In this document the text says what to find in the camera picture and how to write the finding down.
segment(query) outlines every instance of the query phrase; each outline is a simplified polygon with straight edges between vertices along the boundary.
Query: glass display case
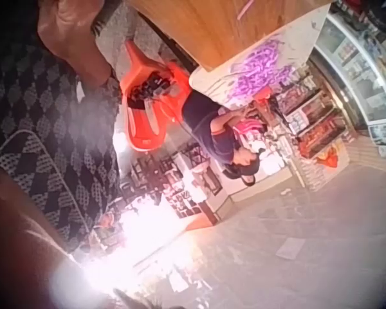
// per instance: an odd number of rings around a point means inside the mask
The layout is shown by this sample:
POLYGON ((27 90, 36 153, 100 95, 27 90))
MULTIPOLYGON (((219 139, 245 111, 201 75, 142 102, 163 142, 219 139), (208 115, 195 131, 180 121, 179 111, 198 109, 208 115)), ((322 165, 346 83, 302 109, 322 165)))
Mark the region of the glass display case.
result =
POLYGON ((377 42, 329 14, 315 48, 353 94, 367 125, 385 124, 386 55, 377 42))

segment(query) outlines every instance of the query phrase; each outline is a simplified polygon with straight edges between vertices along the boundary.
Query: orange plastic stool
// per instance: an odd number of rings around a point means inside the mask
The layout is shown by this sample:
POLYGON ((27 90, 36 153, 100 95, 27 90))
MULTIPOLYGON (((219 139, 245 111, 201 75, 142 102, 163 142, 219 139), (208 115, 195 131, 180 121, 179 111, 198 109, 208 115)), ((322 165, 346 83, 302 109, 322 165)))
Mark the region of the orange plastic stool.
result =
POLYGON ((181 108, 191 92, 188 75, 175 63, 169 67, 154 61, 142 53, 133 41, 125 41, 125 47, 131 60, 131 69, 120 82, 125 108, 125 126, 130 146, 137 151, 149 151, 159 148, 164 142, 167 124, 170 121, 181 122, 181 108), (175 96, 161 95, 152 104, 158 125, 158 134, 153 132, 145 109, 130 108, 127 97, 135 86, 143 84, 156 72, 160 77, 178 84, 180 91, 175 96))

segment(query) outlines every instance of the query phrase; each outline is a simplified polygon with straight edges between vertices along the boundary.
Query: purple scribble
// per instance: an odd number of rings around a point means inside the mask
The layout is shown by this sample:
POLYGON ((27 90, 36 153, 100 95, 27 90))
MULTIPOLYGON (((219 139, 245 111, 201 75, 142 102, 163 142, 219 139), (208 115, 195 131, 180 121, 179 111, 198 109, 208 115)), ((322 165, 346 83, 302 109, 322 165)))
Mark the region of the purple scribble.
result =
POLYGON ((279 59, 278 39, 269 39, 257 47, 243 62, 232 64, 230 73, 241 73, 228 98, 245 98, 259 92, 271 84, 278 84, 289 79, 292 66, 277 68, 279 59))

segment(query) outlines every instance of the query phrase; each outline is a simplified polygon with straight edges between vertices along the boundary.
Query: navy shirt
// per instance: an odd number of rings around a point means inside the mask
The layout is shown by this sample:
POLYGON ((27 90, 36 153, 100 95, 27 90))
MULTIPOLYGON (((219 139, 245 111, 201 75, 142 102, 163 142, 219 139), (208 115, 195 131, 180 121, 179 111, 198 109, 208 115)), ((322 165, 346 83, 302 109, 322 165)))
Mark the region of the navy shirt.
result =
POLYGON ((231 127, 225 126, 220 132, 211 132, 210 123, 218 116, 222 106, 196 90, 187 97, 181 114, 192 130, 192 135, 201 146, 217 161, 230 164, 237 143, 231 127))

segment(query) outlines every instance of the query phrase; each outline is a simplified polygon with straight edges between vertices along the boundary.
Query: gray floor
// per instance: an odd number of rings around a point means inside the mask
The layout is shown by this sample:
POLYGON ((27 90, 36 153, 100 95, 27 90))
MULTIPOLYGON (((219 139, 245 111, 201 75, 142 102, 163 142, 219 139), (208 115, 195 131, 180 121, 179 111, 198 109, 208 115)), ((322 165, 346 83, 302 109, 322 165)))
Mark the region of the gray floor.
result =
POLYGON ((163 249, 139 276, 142 294, 188 309, 377 308, 386 298, 385 172, 350 165, 319 192, 289 180, 239 206, 163 249), (294 259, 276 255, 288 238, 302 244, 294 259))

